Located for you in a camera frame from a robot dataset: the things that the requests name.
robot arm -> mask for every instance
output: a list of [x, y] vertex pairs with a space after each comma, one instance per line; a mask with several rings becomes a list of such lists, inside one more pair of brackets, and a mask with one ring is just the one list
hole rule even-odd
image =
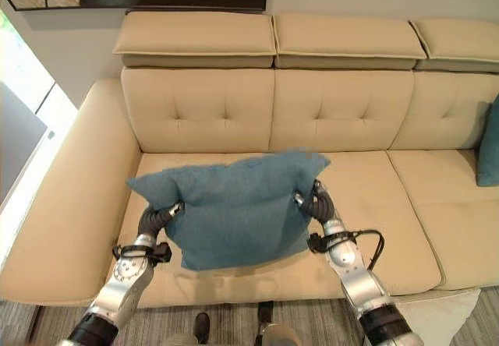
[[[309, 247], [313, 252], [327, 254], [327, 261], [340, 278], [345, 297], [370, 343], [373, 346], [423, 345], [421, 338], [411, 331], [390, 295], [372, 272], [377, 257], [383, 250], [383, 236], [374, 230], [357, 233], [347, 231], [327, 190], [317, 180], [311, 199], [305, 200], [297, 193], [295, 201], [303, 212], [322, 224], [324, 237], [311, 235]], [[377, 251], [368, 268], [364, 265], [355, 240], [357, 236], [366, 233], [376, 233], [380, 237]]]
[[132, 245], [113, 249], [118, 260], [111, 278], [90, 304], [83, 319], [63, 345], [105, 346], [112, 344], [118, 331], [134, 314], [140, 296], [153, 279], [154, 267], [168, 262], [172, 251], [166, 242], [156, 245], [159, 231], [181, 210], [177, 203], [169, 210], [147, 208], [139, 222], [138, 236]]

sofa armrest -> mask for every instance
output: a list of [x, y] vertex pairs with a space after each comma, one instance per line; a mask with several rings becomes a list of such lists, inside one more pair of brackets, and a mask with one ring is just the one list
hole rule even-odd
[[140, 149], [119, 79], [91, 88], [0, 273], [0, 297], [78, 305], [100, 290]]

teal pillow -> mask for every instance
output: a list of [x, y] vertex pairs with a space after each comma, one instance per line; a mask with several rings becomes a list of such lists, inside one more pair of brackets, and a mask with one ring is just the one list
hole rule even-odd
[[328, 165], [319, 154], [288, 152], [230, 165], [165, 169], [128, 183], [155, 210], [184, 201], [186, 212], [168, 224], [168, 237], [182, 250], [182, 267], [214, 270], [307, 249], [310, 217], [293, 196], [310, 194]]
[[499, 185], [499, 97], [490, 109], [476, 170], [478, 186]]

floor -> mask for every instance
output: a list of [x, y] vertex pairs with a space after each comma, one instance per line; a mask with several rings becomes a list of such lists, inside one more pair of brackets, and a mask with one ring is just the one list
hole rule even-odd
[[[33, 328], [34, 344], [56, 344], [71, 332], [85, 309], [47, 307], [31, 326], [34, 306], [0, 303], [4, 341], [25, 341]], [[205, 311], [212, 323], [210, 343], [251, 345], [255, 338], [256, 305], [209, 305], [140, 310], [120, 332], [116, 345], [162, 344], [174, 333], [189, 333], [197, 313]], [[362, 331], [345, 300], [278, 302], [274, 321], [293, 327], [305, 345], [361, 345]], [[476, 308], [455, 335], [451, 346], [499, 344], [499, 287], [483, 289]]]

window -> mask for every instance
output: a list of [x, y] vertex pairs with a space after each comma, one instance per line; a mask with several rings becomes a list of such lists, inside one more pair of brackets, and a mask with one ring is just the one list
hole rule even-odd
[[0, 267], [77, 110], [0, 11]]

